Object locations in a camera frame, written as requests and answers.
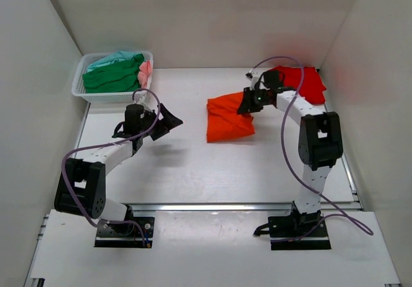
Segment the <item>orange t shirt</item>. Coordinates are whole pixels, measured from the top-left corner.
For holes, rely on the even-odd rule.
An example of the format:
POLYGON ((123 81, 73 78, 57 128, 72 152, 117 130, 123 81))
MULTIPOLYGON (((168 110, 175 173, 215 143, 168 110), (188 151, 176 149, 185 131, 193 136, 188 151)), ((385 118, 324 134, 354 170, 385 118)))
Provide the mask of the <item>orange t shirt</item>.
POLYGON ((231 93, 207 100, 208 143, 226 142, 255 134, 253 117, 237 114, 243 98, 242 92, 231 93))

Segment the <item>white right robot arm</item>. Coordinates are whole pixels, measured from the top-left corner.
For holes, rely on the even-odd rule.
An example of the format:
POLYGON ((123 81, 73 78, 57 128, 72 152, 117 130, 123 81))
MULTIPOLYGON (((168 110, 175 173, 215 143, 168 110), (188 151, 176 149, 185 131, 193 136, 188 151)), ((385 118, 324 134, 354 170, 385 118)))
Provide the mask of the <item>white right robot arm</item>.
POLYGON ((299 125, 297 150, 303 174, 297 180, 302 189, 292 203, 291 213, 278 218, 277 226, 303 236, 321 222, 320 203, 326 179, 343 154, 340 118, 335 112, 314 106, 293 87, 285 86, 284 76, 278 70, 260 76, 249 71, 246 77, 250 86, 243 90, 239 115, 257 113, 273 105, 284 113, 285 120, 299 125))

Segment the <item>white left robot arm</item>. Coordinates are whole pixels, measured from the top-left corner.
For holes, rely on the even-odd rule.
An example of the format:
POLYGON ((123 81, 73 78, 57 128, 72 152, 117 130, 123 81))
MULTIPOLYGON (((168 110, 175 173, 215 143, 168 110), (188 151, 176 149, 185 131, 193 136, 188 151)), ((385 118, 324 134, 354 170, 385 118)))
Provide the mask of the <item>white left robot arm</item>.
POLYGON ((126 106, 124 121, 114 130, 114 142, 99 146, 86 158, 66 158, 62 163, 54 208, 58 212, 109 221, 119 234, 134 229, 129 206, 106 197, 106 176, 123 161, 133 157, 143 139, 153 141, 183 124, 160 104, 150 111, 141 104, 126 106))

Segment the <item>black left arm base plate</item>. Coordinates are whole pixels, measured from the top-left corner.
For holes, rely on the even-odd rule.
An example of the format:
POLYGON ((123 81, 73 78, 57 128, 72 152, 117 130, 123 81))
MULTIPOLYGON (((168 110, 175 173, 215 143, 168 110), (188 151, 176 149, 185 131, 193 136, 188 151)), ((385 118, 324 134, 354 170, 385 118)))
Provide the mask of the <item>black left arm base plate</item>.
POLYGON ((107 224, 98 223, 95 235, 95 248, 141 248, 153 247, 155 231, 154 212, 135 212, 133 221, 137 223, 142 232, 134 224, 107 224))

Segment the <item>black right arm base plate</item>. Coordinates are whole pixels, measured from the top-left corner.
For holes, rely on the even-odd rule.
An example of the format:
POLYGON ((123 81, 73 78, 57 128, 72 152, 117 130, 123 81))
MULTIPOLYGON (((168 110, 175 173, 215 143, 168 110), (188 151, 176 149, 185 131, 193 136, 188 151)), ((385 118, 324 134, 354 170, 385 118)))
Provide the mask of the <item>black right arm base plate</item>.
POLYGON ((292 205, 289 214, 269 216, 268 221, 258 226, 254 237, 268 235, 272 251, 330 250, 332 245, 324 216, 320 210, 300 213, 292 205))

